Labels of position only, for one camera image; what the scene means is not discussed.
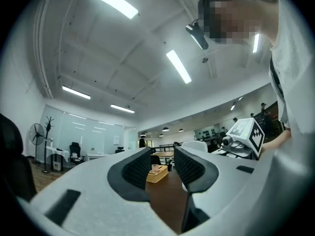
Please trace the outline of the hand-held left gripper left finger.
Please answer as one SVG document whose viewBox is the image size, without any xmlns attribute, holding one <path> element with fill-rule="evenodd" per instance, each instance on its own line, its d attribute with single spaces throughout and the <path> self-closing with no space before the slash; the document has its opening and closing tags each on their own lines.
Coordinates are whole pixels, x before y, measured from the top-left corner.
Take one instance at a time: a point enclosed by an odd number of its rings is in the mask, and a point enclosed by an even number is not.
<svg viewBox="0 0 315 236">
<path fill-rule="evenodd" d="M 44 236 L 177 236 L 145 191 L 149 148 L 87 161 L 18 203 Z"/>
</svg>

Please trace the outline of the table with white cloth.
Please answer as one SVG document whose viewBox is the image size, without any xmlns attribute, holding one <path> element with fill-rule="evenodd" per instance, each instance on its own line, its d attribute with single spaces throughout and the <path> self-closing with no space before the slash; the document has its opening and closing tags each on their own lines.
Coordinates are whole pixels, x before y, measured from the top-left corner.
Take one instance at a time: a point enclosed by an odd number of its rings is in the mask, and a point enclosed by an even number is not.
<svg viewBox="0 0 315 236">
<path fill-rule="evenodd" d="M 70 159 L 70 152 L 63 149 L 58 149 L 52 146 L 46 146 L 46 157 L 50 158 L 50 169 L 53 171 L 62 172 L 64 170 L 64 161 Z"/>
</svg>

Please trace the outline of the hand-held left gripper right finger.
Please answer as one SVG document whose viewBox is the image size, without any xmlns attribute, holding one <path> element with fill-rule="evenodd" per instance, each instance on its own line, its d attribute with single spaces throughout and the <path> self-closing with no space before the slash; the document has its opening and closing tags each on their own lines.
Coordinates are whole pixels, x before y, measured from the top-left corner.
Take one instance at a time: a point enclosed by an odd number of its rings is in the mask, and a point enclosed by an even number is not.
<svg viewBox="0 0 315 236">
<path fill-rule="evenodd" d="M 175 164 L 188 192 L 185 236 L 268 236 L 279 221 L 269 198 L 274 153 L 259 161 L 175 147 Z"/>
</svg>

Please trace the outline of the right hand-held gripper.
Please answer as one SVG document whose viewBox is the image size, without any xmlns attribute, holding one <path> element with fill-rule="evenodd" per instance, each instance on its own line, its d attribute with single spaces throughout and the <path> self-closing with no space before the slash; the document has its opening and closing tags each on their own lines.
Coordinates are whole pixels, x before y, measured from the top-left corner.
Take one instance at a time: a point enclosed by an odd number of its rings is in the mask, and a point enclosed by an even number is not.
<svg viewBox="0 0 315 236">
<path fill-rule="evenodd" d="M 222 139 L 221 147 L 211 152 L 222 156 L 257 160 L 265 134 L 254 118 L 239 119 Z"/>
</svg>

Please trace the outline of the woven wicker basket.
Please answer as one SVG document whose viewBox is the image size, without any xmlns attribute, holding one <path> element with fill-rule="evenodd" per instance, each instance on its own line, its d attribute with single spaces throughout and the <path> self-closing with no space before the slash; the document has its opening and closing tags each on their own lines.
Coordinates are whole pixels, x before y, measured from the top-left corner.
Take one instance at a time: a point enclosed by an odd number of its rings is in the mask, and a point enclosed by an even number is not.
<svg viewBox="0 0 315 236">
<path fill-rule="evenodd" d="M 153 173 L 152 170 L 150 170 L 147 175 L 146 182 L 157 183 L 167 175 L 168 173 Z"/>
</svg>

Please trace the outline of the large black office chair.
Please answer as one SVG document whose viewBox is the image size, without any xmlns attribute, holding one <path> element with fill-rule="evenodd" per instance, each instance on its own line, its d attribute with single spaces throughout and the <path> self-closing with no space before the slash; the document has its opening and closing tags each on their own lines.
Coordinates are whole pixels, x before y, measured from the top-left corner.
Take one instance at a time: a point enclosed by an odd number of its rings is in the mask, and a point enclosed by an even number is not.
<svg viewBox="0 0 315 236">
<path fill-rule="evenodd" d="M 0 173 L 11 192 L 29 202 L 36 195 L 36 187 L 31 165 L 23 155 L 23 149 L 18 127 L 0 114 L 0 155 L 4 155 Z"/>
</svg>

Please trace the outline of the person's grey t-shirt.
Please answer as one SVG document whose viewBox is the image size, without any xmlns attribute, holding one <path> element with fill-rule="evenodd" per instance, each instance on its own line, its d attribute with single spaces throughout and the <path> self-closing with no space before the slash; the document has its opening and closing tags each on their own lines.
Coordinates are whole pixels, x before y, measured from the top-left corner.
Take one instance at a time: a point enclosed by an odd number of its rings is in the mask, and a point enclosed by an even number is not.
<svg viewBox="0 0 315 236">
<path fill-rule="evenodd" d="M 281 88 L 270 75 L 279 120 L 292 136 L 315 133 L 315 36 L 292 0 L 279 1 L 279 29 L 272 61 Z"/>
</svg>

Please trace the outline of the black standing fan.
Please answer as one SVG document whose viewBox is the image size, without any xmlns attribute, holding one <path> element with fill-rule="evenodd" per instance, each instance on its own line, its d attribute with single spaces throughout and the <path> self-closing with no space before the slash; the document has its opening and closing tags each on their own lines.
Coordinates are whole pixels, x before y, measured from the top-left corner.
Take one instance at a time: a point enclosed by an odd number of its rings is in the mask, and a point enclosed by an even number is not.
<svg viewBox="0 0 315 236">
<path fill-rule="evenodd" d="M 44 129 L 39 123 L 34 123 L 29 130 L 29 139 L 35 145 L 35 156 L 32 160 L 33 164 L 40 164 L 37 160 L 37 147 L 44 141 Z"/>
</svg>

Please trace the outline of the person's right forearm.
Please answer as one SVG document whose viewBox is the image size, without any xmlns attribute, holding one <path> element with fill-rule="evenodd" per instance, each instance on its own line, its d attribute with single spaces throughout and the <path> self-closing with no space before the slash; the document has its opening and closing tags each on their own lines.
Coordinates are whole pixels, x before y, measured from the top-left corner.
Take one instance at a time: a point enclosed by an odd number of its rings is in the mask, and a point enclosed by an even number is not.
<svg viewBox="0 0 315 236">
<path fill-rule="evenodd" d="M 264 143 L 262 145 L 260 155 L 262 155 L 266 151 L 280 148 L 290 138 L 291 138 L 291 129 L 287 128 L 274 140 Z"/>
</svg>

